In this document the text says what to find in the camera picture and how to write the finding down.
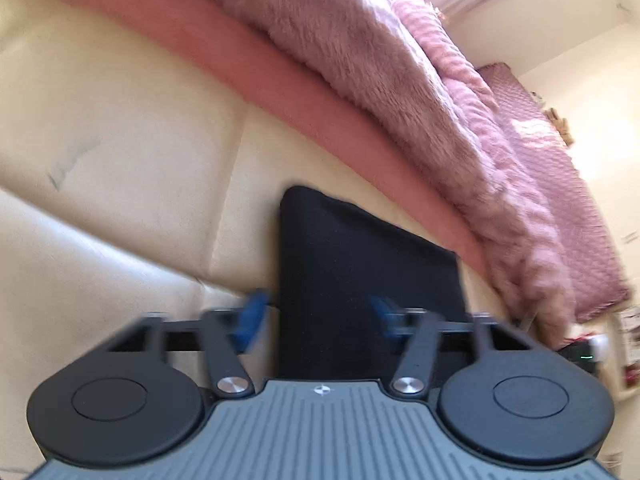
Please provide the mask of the black pants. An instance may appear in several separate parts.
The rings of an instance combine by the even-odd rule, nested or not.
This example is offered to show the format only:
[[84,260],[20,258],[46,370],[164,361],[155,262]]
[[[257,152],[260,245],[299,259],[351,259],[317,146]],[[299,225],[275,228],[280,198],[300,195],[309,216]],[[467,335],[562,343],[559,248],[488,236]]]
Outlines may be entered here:
[[458,257],[356,205],[294,185],[280,203],[283,379],[393,376],[397,358],[372,300],[466,318]]

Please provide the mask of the salmon pink bed sheet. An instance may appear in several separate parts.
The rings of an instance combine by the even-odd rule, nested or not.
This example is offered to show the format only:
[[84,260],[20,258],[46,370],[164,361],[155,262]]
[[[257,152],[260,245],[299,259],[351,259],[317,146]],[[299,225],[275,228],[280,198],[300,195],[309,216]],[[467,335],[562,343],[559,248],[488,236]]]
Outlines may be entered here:
[[214,0],[68,0],[120,21],[228,84],[355,170],[483,278],[480,243],[392,138],[315,72]]

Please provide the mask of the fluffy pink blanket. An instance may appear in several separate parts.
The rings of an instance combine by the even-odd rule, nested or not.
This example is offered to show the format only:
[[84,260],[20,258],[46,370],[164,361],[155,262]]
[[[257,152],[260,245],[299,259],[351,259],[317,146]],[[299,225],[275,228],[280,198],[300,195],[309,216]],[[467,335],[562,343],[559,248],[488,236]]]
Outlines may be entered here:
[[388,0],[215,1],[369,112],[468,222],[511,315],[563,343],[575,303],[559,234],[486,87],[435,65]]

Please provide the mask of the quilted pink headboard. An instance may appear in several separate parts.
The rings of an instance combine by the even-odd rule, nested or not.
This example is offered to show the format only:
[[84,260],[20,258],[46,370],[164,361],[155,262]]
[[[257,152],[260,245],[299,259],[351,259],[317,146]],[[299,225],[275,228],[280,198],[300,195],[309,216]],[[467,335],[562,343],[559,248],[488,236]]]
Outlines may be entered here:
[[631,296],[608,226],[559,133],[510,67],[495,63],[478,72],[494,92],[513,151],[547,200],[570,272],[575,316],[588,322]]

